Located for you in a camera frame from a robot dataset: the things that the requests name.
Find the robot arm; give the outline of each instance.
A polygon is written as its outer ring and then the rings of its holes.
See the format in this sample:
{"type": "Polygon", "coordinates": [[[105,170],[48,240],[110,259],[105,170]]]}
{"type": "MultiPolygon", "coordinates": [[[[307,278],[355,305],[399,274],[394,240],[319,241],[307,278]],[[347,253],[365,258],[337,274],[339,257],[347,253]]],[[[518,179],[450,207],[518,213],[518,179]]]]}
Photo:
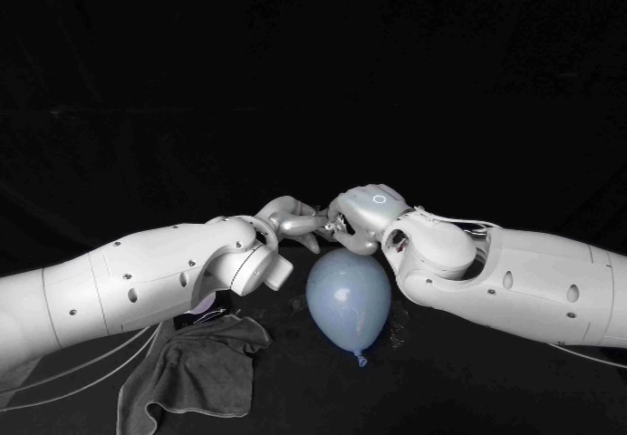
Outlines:
{"type": "Polygon", "coordinates": [[[359,234],[373,235],[398,288],[417,304],[542,343],[627,348],[626,256],[565,237],[494,225],[467,231],[454,219],[421,208],[407,210],[407,205],[395,206],[405,210],[386,214],[383,224],[368,227],[372,221],[358,210],[375,207],[373,198],[388,198],[389,188],[359,189],[352,206],[346,199],[339,206],[337,201],[337,213],[329,213],[336,217],[346,210],[355,235],[340,232],[334,237],[359,252],[372,243],[359,234]]]}
{"type": "Polygon", "coordinates": [[[311,217],[310,209],[281,197],[255,217],[138,232],[56,266],[0,278],[0,372],[157,324],[218,290],[244,296],[261,283],[278,290],[293,271],[277,253],[284,233],[317,249],[306,232],[326,219],[311,217]],[[300,212],[309,217],[294,216],[300,212]]]}

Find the dark floor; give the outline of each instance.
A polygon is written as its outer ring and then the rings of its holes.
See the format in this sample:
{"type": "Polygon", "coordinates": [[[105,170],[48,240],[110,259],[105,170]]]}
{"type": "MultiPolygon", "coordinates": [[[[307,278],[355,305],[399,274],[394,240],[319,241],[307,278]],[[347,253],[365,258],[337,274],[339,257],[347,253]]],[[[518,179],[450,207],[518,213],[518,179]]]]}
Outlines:
{"type": "MultiPolygon", "coordinates": [[[[365,353],[369,364],[359,368],[355,356],[320,333],[301,304],[316,256],[304,248],[285,248],[283,254],[296,271],[281,291],[262,287],[245,298],[234,297],[241,315],[257,317],[274,339],[270,349],[254,355],[251,413],[241,419],[167,415],[159,435],[199,429],[242,434],[627,431],[627,384],[614,368],[412,304],[396,287],[395,328],[385,327],[365,353]]],[[[107,337],[51,355],[32,379],[84,362],[125,337],[107,337]]],[[[74,390],[138,346],[49,388],[20,393],[12,404],[74,390]]],[[[600,356],[591,349],[584,352],[600,356]]],[[[62,401],[0,414],[3,435],[115,433],[118,389],[133,367],[62,401]]]]}

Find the blue balloon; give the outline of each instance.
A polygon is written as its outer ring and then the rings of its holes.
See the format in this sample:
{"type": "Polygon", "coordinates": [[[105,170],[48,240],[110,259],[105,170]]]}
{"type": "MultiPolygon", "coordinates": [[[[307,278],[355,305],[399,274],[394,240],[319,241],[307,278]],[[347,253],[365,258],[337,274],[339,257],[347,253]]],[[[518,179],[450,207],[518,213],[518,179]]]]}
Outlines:
{"type": "Polygon", "coordinates": [[[324,254],[307,279],[307,305],[316,324],[340,348],[368,363],[362,351],[382,332],[392,303],[388,275],[378,260],[346,248],[324,254]]]}

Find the robotic hand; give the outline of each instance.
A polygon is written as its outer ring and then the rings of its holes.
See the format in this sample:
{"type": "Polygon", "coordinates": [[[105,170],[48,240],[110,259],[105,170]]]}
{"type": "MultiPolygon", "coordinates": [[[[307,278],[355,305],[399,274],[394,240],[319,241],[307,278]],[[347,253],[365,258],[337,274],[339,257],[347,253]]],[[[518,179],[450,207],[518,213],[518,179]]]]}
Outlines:
{"type": "Polygon", "coordinates": [[[342,193],[327,217],[326,230],[353,252],[369,255],[381,244],[398,288],[418,305],[542,343],[627,348],[626,256],[565,237],[435,216],[385,185],[342,193]]]}
{"type": "Polygon", "coordinates": [[[157,324],[218,290],[278,290],[293,270],[278,242],[327,223],[280,197],[251,216],[216,217],[131,234],[74,260],[0,278],[0,373],[62,348],[157,324]]]}

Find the towel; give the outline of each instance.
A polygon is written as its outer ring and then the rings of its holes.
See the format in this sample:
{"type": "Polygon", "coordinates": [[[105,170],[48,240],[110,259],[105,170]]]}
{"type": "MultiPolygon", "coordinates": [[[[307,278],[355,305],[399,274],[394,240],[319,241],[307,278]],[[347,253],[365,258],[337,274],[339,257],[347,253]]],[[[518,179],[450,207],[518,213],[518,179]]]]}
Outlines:
{"type": "Polygon", "coordinates": [[[151,435],[163,411],[242,417],[251,410],[252,359],[273,339],[249,317],[228,314],[176,331],[160,324],[149,354],[118,394],[118,435],[151,435]]]}

